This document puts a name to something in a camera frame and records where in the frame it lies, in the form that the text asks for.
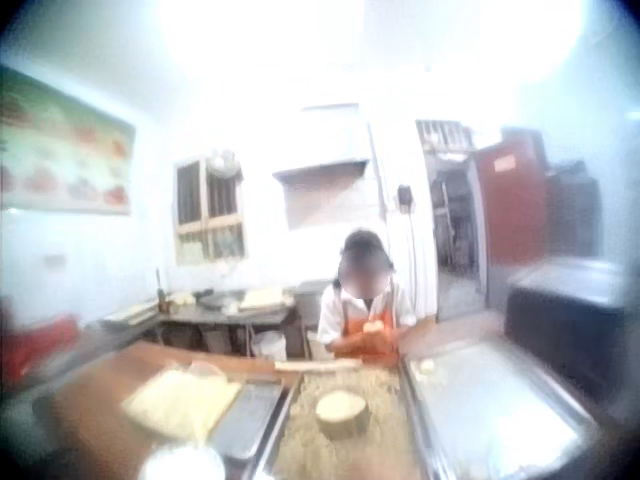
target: painting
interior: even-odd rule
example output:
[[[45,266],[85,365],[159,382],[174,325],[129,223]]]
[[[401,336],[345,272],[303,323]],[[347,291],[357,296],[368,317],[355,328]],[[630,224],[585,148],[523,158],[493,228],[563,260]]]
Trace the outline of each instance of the painting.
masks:
[[[130,213],[135,129],[0,67],[2,208]]]

